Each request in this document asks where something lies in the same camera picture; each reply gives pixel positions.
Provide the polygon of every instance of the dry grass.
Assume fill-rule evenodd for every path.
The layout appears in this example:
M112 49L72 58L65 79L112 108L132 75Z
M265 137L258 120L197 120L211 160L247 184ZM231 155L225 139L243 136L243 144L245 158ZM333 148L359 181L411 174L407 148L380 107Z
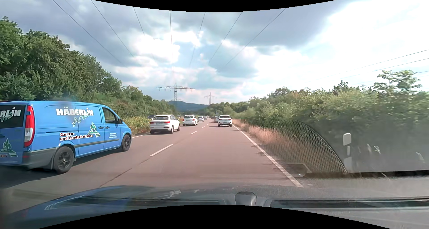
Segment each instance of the dry grass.
M238 119L233 119L233 124L258 139L283 165L303 163L315 173L341 172L341 162L322 138L298 138L287 131L252 126Z

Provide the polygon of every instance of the car tail light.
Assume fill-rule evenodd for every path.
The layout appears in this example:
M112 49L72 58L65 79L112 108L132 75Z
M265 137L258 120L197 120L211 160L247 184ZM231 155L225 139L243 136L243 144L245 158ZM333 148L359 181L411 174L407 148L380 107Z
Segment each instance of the car tail light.
M36 130L36 121L34 120L34 110L33 107L27 106L27 114L25 118L25 135L24 135L24 147L31 145L34 139L34 132Z

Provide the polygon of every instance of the white suv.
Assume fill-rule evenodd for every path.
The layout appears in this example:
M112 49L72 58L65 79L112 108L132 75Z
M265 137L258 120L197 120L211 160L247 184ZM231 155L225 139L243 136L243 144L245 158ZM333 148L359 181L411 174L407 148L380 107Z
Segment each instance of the white suv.
M220 127L222 125L227 125L229 127L232 127L233 126L233 120L231 119L231 116L221 115L219 117L219 121L217 122L217 126Z
M198 120L196 119L195 115L185 115L182 120L182 125L198 125Z
M157 115L152 119L149 129L151 130L151 134L155 132L174 133L174 130L179 132L180 122L172 114Z

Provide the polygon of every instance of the sky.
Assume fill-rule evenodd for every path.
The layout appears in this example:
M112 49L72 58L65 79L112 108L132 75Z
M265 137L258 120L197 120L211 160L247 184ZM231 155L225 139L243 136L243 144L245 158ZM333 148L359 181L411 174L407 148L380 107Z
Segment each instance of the sky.
M427 0L335 0L283 12L171 11L171 27L169 11L54 1L0 0L0 16L24 32L58 35L154 99L173 100L173 90L156 87L174 84L194 88L179 90L178 99L198 104L208 104L209 94L212 103L238 102L284 86L332 89L341 80L370 86L386 68L428 71L416 77L429 89L429 59L419 61L429 51L405 56L429 49Z

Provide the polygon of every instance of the hill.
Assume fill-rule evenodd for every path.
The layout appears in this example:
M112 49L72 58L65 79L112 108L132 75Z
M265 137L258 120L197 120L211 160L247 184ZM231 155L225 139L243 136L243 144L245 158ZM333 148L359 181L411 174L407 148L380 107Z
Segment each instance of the hill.
M187 103L184 101L169 101L168 104L174 105L179 112L198 111L208 107L208 105Z

